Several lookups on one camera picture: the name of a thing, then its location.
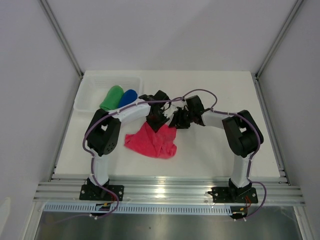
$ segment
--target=rolled green cloth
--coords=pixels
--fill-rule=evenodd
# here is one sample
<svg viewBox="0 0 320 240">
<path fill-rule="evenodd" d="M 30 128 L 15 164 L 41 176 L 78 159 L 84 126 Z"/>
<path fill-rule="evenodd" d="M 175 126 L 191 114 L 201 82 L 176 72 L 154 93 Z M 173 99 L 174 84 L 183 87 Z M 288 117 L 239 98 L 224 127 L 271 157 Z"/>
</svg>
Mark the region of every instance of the rolled green cloth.
<svg viewBox="0 0 320 240">
<path fill-rule="evenodd" d="M 124 95 L 124 90 L 122 87 L 115 85 L 108 91 L 105 99 L 100 104 L 100 108 L 109 111 L 118 108 L 119 102 Z"/>
</svg>

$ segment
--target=white table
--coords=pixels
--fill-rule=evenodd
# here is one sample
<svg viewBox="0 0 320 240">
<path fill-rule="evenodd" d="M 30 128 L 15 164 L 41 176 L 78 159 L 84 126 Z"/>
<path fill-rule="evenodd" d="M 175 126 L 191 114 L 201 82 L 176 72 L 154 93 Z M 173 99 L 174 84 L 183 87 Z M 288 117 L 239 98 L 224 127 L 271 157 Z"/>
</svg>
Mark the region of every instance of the white table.
<svg viewBox="0 0 320 240">
<path fill-rule="evenodd" d="M 264 143 L 253 160 L 251 176 L 279 177 L 279 170 L 256 95 L 252 76 L 248 71 L 103 71 L 106 75 L 139 76 L 144 93 L 162 90 L 173 99 L 193 89 L 207 89 L 218 97 L 216 110 L 239 112 L 248 110 L 263 136 Z M 214 98 L 206 92 L 199 95 L 205 108 Z M 82 140 L 92 115 L 73 111 L 55 174 L 89 174 L 91 156 L 82 149 Z M 167 176 L 189 178 L 229 177 L 234 155 L 225 132 L 214 127 L 192 124 L 178 129 L 174 143 L 176 155 L 170 159 L 150 158 L 124 147 L 126 134 L 136 133 L 145 118 L 121 128 L 116 149 L 109 155 L 109 174 L 116 176 Z"/>
</svg>

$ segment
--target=wall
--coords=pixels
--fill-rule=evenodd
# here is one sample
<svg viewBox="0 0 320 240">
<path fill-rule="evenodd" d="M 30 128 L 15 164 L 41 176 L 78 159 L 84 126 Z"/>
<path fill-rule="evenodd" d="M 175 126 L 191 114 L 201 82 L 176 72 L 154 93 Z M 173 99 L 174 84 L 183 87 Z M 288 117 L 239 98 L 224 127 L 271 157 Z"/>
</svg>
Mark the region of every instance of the wall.
<svg viewBox="0 0 320 240">
<path fill-rule="evenodd" d="M 85 70 L 256 72 L 295 0 L 48 0 Z"/>
<path fill-rule="evenodd" d="M 48 173 L 77 77 L 36 0 L 0 1 L 0 202 L 11 198 L 1 239 L 17 240 Z"/>
<path fill-rule="evenodd" d="M 306 1 L 260 83 L 289 177 L 320 236 L 319 11 L 320 1 Z"/>
</svg>

